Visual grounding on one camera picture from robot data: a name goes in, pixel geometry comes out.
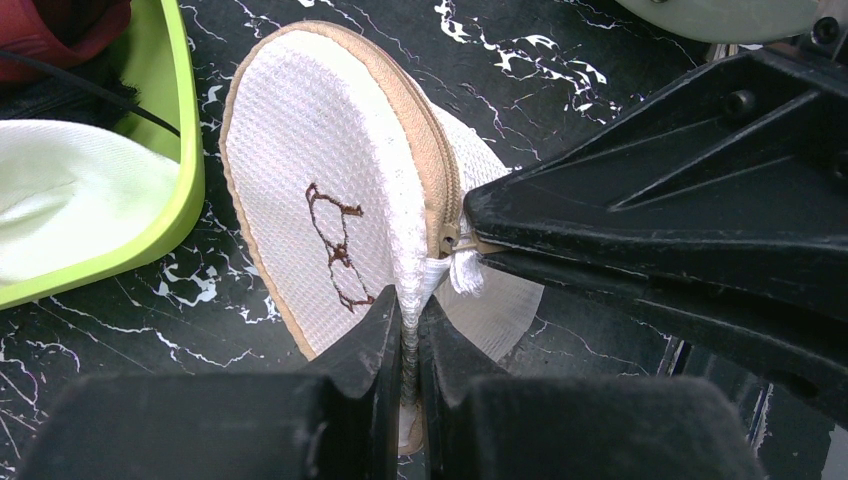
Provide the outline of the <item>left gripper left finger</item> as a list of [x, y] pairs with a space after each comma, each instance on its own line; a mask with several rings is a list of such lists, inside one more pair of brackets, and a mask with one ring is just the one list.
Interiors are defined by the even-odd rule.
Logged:
[[363, 319], [286, 373], [89, 377], [71, 385], [23, 479], [392, 479], [401, 314]]

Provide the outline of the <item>white mesh laundry bag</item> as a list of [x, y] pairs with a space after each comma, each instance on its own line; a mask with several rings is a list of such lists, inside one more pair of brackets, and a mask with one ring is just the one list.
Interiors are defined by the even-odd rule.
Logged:
[[480, 262], [462, 203], [507, 170], [364, 36], [300, 21], [239, 65], [219, 138], [251, 259], [303, 355], [361, 322], [386, 286], [402, 324], [399, 451], [423, 443], [418, 325], [436, 299], [492, 360], [531, 325], [544, 289]]

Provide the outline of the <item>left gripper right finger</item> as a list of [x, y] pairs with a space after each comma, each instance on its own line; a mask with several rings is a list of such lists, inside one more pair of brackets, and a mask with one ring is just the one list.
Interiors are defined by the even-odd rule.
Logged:
[[692, 377], [522, 378], [436, 300], [419, 321], [432, 479], [761, 479], [736, 412]]

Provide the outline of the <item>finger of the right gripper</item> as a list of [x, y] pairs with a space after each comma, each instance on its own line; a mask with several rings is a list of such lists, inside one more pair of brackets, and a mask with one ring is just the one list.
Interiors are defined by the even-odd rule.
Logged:
[[847, 425], [847, 324], [781, 302], [526, 252], [484, 265], [584, 297], [708, 349]]
[[847, 314], [847, 69], [763, 49], [472, 190], [484, 241]]

